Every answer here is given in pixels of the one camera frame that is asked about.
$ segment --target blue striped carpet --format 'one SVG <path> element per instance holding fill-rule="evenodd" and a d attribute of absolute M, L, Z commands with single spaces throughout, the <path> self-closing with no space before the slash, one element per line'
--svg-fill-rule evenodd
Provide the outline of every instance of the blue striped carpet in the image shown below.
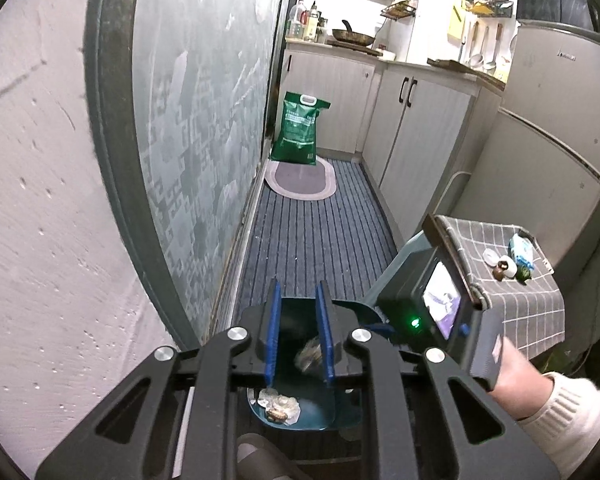
<path fill-rule="evenodd" d="M 389 227 L 362 167 L 330 160 L 337 190 L 326 200 L 292 200 L 264 186 L 242 277 L 238 309 L 266 299 L 277 277 L 284 296 L 360 300 L 394 258 Z"/>

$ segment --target textured wall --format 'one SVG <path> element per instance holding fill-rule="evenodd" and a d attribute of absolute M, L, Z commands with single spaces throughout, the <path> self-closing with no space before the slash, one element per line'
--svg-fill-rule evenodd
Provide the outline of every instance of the textured wall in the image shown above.
<path fill-rule="evenodd" d="M 138 0 L 133 90 L 154 223 L 198 336 L 260 155 L 280 0 Z"/>
<path fill-rule="evenodd" d="M 0 441 L 32 476 L 134 365 L 170 342 L 93 153 L 86 0 L 0 11 Z"/>

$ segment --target wooden board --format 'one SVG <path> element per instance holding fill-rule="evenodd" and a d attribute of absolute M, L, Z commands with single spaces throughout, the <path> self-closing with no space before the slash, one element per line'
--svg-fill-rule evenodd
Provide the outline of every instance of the wooden board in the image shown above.
<path fill-rule="evenodd" d="M 465 14 L 466 10 L 462 8 L 462 0 L 454 0 L 454 4 L 451 8 L 451 17 L 449 18 L 449 28 L 446 31 L 446 34 L 450 38 L 462 41 Z"/>
<path fill-rule="evenodd" d="M 333 40 L 331 38 L 329 38 L 327 40 L 327 44 L 328 45 L 332 45 L 332 46 L 340 46 L 342 48 L 349 48 L 351 50 L 356 50 L 358 52 L 364 52 L 365 54 L 369 54 L 370 56 L 382 56 L 382 52 L 378 52 L 377 50 L 373 50 L 372 48 L 366 47 L 366 46 L 360 46 L 360 45 L 356 45 L 353 43 L 347 43 L 346 41 L 338 41 L 338 40 Z"/>
<path fill-rule="evenodd" d="M 477 70 L 473 70 L 462 63 L 458 63 L 453 59 L 427 59 L 427 64 L 431 66 L 435 66 L 437 68 L 444 68 L 445 70 L 451 70 L 452 72 L 459 72 L 464 74 L 473 74 L 478 76 L 483 81 L 495 86 L 497 89 L 504 91 L 506 84 L 504 81 L 500 79 L 494 78 L 494 76 L 490 74 L 486 74 L 484 72 L 478 72 Z"/>

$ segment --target white sleeve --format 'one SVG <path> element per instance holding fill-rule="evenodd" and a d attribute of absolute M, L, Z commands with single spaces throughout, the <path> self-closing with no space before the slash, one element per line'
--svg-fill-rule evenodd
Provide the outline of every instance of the white sleeve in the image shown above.
<path fill-rule="evenodd" d="M 600 439 L 600 390 L 588 379 L 545 375 L 554 380 L 551 397 L 519 424 L 567 479 Z"/>

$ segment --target small display screen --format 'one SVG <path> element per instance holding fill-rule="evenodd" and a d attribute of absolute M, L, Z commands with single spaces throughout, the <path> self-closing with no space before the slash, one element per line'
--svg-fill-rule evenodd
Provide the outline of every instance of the small display screen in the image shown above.
<path fill-rule="evenodd" d="M 460 293 L 441 262 L 433 269 L 422 299 L 444 338 L 449 339 L 460 307 Z"/>

